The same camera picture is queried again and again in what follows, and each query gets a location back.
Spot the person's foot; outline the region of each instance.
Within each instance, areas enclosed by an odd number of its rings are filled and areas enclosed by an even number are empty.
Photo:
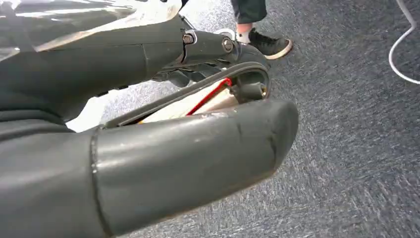
[[[249,45],[257,48],[269,60],[285,56],[292,49],[292,41],[276,39],[258,33],[255,28],[249,32]]]

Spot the metal bolt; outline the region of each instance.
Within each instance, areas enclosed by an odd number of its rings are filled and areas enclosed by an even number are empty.
[[[230,39],[225,38],[223,40],[222,45],[223,45],[223,48],[226,52],[231,52],[232,49],[233,49],[233,43]]]
[[[182,37],[182,40],[184,41],[184,44],[192,44],[194,43],[194,37],[190,34],[185,34]]]

